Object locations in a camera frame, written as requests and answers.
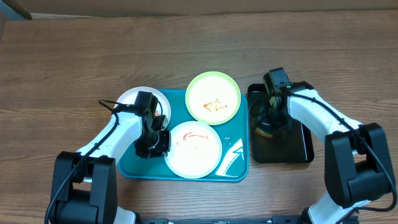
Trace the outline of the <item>white plate front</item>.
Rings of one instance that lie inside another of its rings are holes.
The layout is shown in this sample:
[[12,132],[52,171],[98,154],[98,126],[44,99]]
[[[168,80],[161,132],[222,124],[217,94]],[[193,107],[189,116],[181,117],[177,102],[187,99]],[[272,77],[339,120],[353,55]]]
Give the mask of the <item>white plate front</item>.
[[215,170],[221,160],[222,144],[216,131],[199,121],[186,121],[171,130],[168,168],[179,177],[200,179]]

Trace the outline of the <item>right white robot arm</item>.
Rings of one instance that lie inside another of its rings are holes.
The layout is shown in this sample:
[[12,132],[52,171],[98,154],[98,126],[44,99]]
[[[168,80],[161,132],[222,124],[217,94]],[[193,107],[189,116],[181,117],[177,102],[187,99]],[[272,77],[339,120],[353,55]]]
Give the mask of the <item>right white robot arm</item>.
[[327,103],[307,82],[266,84],[272,127],[299,121],[325,146],[326,193],[305,209],[301,223],[343,223],[360,210],[389,212],[397,189],[383,128],[362,124]]

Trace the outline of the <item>green and yellow sponge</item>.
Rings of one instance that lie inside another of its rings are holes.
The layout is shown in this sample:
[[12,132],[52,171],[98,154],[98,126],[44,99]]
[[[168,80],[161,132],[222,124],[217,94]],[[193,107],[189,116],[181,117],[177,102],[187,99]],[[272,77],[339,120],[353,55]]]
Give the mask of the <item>green and yellow sponge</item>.
[[269,123],[259,123],[257,125],[257,128],[255,129],[255,132],[258,135],[266,137],[266,138],[273,137],[272,125]]

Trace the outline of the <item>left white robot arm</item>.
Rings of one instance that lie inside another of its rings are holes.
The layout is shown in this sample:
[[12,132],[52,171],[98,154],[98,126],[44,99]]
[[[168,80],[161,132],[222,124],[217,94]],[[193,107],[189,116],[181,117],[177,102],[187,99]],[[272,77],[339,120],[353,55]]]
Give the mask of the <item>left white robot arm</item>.
[[116,166],[131,144],[145,159],[170,149],[171,110],[156,116],[133,105],[112,109],[109,123],[77,152],[61,152],[54,164],[45,223],[135,223],[137,214],[118,205]]

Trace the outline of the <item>white plate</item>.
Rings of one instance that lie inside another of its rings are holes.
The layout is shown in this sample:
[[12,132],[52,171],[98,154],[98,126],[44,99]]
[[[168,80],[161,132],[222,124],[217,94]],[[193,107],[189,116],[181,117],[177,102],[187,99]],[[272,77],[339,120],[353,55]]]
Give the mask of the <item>white plate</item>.
[[155,88],[151,88],[148,86],[139,86],[131,88],[130,90],[124,92],[116,101],[127,105],[133,104],[136,100],[139,91],[151,92],[158,99],[159,105],[157,105],[155,112],[157,115],[160,115],[161,112],[163,115],[165,115],[166,120],[163,122],[162,125],[162,130],[164,130],[169,125],[172,112],[168,99],[159,90],[156,90]]
[[199,121],[186,121],[171,130],[168,168],[179,177],[200,179],[215,170],[221,160],[222,144],[216,131]]

